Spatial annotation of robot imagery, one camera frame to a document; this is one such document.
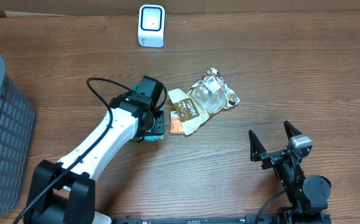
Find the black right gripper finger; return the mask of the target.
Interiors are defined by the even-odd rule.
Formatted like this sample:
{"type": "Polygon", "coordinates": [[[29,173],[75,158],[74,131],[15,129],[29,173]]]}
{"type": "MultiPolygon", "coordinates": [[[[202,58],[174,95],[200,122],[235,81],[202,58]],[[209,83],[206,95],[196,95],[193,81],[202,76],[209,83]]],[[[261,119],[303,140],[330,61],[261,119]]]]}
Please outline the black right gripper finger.
{"type": "Polygon", "coordinates": [[[249,130],[249,140],[250,140],[250,160],[252,162],[258,162],[262,160],[262,157],[266,155],[267,151],[263,147],[262,143],[259,141],[257,135],[249,130]]]}
{"type": "Polygon", "coordinates": [[[288,140],[290,140],[292,137],[297,136],[297,135],[301,135],[302,132],[297,130],[289,121],[284,121],[283,123],[286,134],[287,134],[287,138],[288,140]]]}

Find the orange tissue packet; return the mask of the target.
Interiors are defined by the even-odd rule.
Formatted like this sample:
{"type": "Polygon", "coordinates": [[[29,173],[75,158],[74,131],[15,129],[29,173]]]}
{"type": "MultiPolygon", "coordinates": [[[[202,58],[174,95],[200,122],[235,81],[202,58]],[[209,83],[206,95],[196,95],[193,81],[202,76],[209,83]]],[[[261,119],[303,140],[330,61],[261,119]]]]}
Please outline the orange tissue packet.
{"type": "Polygon", "coordinates": [[[170,134],[184,134],[184,129],[181,124],[181,119],[177,111],[170,113],[170,134]]]}

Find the green lid jar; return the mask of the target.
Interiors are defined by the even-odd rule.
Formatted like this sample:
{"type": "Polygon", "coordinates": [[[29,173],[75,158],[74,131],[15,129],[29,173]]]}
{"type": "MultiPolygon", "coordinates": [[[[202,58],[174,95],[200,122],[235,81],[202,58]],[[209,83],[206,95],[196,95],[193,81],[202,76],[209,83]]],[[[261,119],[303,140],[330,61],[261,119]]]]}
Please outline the green lid jar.
{"type": "Polygon", "coordinates": [[[136,91],[136,90],[138,89],[139,85],[140,85],[139,83],[133,85],[133,86],[131,87],[131,91],[136,91]]]}

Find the clear snack bag brown label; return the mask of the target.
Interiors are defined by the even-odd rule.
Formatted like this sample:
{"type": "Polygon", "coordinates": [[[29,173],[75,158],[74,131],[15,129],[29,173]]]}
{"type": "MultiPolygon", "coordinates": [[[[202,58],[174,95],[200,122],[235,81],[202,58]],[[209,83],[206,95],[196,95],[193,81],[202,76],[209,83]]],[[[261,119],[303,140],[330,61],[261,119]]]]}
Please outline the clear snack bag brown label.
{"type": "Polygon", "coordinates": [[[240,102],[235,91],[229,88],[214,67],[208,69],[187,93],[177,88],[168,91],[168,95],[186,136],[196,132],[215,114],[240,102]]]}

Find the teal tissue packet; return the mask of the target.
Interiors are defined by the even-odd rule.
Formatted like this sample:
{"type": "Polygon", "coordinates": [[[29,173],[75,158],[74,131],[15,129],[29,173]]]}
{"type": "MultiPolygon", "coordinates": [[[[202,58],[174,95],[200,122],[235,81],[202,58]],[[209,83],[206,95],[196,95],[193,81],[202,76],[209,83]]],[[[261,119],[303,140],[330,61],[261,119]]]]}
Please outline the teal tissue packet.
{"type": "Polygon", "coordinates": [[[143,138],[144,141],[157,141],[164,139],[163,135],[152,135],[152,136],[145,136],[143,138]]]}

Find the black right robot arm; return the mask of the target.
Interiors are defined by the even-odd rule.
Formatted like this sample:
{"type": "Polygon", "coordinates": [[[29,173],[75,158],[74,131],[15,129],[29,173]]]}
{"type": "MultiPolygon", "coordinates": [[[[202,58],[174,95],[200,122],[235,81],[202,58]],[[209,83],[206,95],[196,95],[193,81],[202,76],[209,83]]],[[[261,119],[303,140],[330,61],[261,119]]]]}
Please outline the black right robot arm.
{"type": "Polygon", "coordinates": [[[331,223],[329,215],[323,213],[328,208],[331,182],[321,175],[305,176],[300,163],[313,147],[313,141],[297,130],[290,122],[283,123],[288,145],[283,149],[268,153],[257,135],[250,130],[250,160],[262,162],[262,169],[272,168],[283,190],[267,201],[255,215],[246,215],[246,223],[331,223]],[[289,207],[278,209],[276,214],[263,215],[265,208],[285,194],[289,207]]]}

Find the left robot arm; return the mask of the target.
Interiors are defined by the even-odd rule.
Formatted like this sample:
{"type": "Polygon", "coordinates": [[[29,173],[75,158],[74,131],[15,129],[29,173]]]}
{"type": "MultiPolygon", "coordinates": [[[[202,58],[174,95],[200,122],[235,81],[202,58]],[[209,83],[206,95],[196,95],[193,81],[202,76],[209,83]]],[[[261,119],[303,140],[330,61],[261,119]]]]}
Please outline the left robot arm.
{"type": "Polygon", "coordinates": [[[72,152],[57,162],[41,161],[35,168],[26,208],[15,222],[116,223],[95,208],[96,182],[115,154],[128,141],[164,134],[163,104],[166,87],[144,76],[135,90],[105,102],[101,123],[72,152]]]}

